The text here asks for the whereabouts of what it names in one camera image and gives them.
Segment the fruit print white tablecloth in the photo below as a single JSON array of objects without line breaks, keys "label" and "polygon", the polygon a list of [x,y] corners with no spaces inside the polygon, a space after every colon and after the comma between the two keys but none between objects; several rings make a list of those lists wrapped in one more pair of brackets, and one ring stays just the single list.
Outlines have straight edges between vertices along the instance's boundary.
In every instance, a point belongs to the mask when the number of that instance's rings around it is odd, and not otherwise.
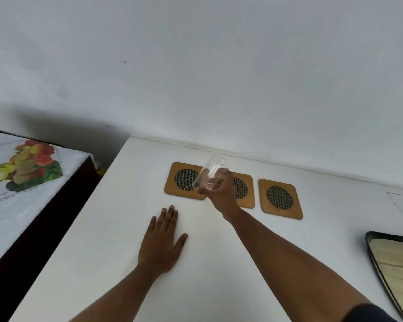
[{"label": "fruit print white tablecloth", "polygon": [[93,155],[0,132],[0,259]]}]

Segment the person's left hand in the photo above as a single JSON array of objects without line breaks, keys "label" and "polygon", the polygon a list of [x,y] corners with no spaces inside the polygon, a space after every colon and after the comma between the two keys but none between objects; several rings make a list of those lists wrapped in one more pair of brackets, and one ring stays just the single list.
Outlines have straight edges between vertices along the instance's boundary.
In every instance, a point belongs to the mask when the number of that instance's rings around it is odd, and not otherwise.
[{"label": "person's left hand", "polygon": [[[175,231],[177,228],[178,211],[175,209]],[[177,263],[180,256],[174,255],[174,246],[177,243],[175,233],[173,237],[163,236],[163,208],[156,217],[155,236],[146,239],[143,237],[139,254],[138,266],[147,268],[156,277],[169,272]]]}]

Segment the person's left forearm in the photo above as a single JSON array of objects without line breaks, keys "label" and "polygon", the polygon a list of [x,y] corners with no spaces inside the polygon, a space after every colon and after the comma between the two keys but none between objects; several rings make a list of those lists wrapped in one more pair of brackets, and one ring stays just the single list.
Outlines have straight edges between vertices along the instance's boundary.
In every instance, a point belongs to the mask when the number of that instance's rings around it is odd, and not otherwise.
[{"label": "person's left forearm", "polygon": [[173,265],[145,261],[69,322],[133,322],[147,293]]}]

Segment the clear drinking glass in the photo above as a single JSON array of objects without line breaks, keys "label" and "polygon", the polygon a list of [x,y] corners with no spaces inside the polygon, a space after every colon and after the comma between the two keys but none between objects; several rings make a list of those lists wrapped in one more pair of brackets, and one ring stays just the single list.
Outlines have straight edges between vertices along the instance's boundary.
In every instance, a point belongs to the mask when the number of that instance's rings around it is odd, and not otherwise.
[{"label": "clear drinking glass", "polygon": [[229,170],[229,163],[221,156],[212,155],[194,180],[193,189],[217,189]]}]

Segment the black rimmed tray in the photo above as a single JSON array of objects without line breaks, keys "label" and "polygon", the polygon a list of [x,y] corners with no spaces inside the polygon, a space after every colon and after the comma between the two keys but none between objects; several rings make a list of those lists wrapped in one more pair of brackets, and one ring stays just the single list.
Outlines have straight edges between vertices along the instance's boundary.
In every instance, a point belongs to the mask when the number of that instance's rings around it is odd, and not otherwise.
[{"label": "black rimmed tray", "polygon": [[378,279],[403,319],[403,236],[369,231],[365,240]]}]

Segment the dark wooden side table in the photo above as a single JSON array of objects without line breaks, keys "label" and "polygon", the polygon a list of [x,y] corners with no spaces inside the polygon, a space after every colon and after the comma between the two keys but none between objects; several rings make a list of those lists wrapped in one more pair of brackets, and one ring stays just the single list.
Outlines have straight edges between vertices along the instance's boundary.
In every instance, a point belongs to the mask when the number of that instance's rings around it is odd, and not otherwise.
[{"label": "dark wooden side table", "polygon": [[8,322],[100,182],[87,158],[0,259],[0,322]]}]

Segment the dark shirt sleeve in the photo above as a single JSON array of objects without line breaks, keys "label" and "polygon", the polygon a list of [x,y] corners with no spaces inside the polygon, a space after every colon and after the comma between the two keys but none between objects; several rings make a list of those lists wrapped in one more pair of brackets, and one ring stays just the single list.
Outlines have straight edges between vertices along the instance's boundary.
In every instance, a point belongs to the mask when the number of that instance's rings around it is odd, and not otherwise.
[{"label": "dark shirt sleeve", "polygon": [[398,322],[382,308],[363,303],[352,308],[341,322]]}]

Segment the person's right forearm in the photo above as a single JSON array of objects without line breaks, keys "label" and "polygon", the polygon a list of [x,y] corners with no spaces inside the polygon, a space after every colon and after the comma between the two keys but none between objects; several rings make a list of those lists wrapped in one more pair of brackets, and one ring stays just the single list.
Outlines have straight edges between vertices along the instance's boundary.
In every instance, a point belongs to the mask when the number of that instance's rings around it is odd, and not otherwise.
[{"label": "person's right forearm", "polygon": [[233,205],[220,210],[292,322],[342,322],[372,303],[335,271]]}]

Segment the person's right hand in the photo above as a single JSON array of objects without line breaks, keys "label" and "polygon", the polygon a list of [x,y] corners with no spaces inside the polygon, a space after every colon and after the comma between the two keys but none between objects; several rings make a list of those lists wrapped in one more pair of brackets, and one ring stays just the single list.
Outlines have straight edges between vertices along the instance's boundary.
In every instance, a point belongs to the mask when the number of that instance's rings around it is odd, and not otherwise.
[{"label": "person's right hand", "polygon": [[236,202],[236,190],[233,185],[232,172],[227,171],[225,179],[222,180],[220,186],[215,190],[217,194],[215,198],[211,200],[213,206],[222,214],[227,222],[233,224],[242,209]]}]

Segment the square wooden mesh coaster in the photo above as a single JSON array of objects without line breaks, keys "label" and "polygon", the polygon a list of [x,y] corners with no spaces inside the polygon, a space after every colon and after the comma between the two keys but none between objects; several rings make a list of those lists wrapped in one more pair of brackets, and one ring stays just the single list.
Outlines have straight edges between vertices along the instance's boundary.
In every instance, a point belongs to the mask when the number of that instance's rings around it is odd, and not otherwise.
[{"label": "square wooden mesh coaster", "polygon": [[194,190],[193,182],[201,172],[202,167],[192,164],[174,162],[171,165],[164,192],[167,195],[205,200],[205,196]]},{"label": "square wooden mesh coaster", "polygon": [[259,179],[259,197],[261,210],[270,215],[303,219],[303,212],[296,188],[287,183]]},{"label": "square wooden mesh coaster", "polygon": [[239,207],[253,209],[256,205],[253,178],[248,174],[233,172],[233,185]]}]

